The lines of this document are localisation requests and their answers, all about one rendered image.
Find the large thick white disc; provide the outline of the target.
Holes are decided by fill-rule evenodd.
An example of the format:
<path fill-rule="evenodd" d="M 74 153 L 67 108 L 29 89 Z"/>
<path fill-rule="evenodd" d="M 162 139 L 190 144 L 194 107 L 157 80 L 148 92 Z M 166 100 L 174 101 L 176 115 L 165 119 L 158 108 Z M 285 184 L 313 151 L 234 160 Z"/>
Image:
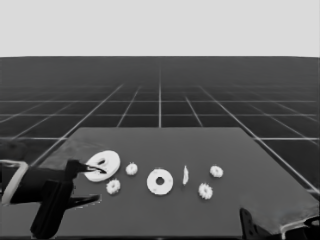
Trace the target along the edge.
<path fill-rule="evenodd" d="M 117 152 L 105 150 L 93 155 L 86 164 L 104 170 L 104 173 L 101 173 L 100 171 L 85 173 L 85 176 L 89 181 L 102 182 L 111 178 L 119 170 L 121 160 Z"/>

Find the small white toothed gear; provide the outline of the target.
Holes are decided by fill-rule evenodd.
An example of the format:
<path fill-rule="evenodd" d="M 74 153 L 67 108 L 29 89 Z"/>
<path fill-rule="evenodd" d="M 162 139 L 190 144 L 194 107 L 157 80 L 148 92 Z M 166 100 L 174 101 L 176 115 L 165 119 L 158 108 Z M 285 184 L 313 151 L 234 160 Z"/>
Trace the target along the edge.
<path fill-rule="evenodd" d="M 130 176 L 135 175 L 138 172 L 138 166 L 135 163 L 130 163 L 126 167 L 126 173 Z"/>
<path fill-rule="evenodd" d="M 215 178 L 221 178 L 224 174 L 224 171 L 220 166 L 213 165 L 210 167 L 210 174 Z"/>
<path fill-rule="evenodd" d="M 106 190 L 110 195 L 116 194 L 120 188 L 121 183 L 118 179 L 113 179 L 106 185 Z"/>
<path fill-rule="evenodd" d="M 207 183 L 201 183 L 198 187 L 199 196 L 204 200 L 209 200 L 213 196 L 213 189 Z"/>

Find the white round carrier with pins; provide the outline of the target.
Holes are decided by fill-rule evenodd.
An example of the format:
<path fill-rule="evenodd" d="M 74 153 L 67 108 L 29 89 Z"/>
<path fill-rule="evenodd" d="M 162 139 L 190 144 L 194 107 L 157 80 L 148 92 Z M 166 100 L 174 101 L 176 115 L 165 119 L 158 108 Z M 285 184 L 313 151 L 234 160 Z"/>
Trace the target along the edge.
<path fill-rule="evenodd" d="M 174 185 L 173 176 L 166 169 L 154 169 L 150 172 L 147 177 L 147 188 L 148 190 L 158 196 L 168 194 Z"/>

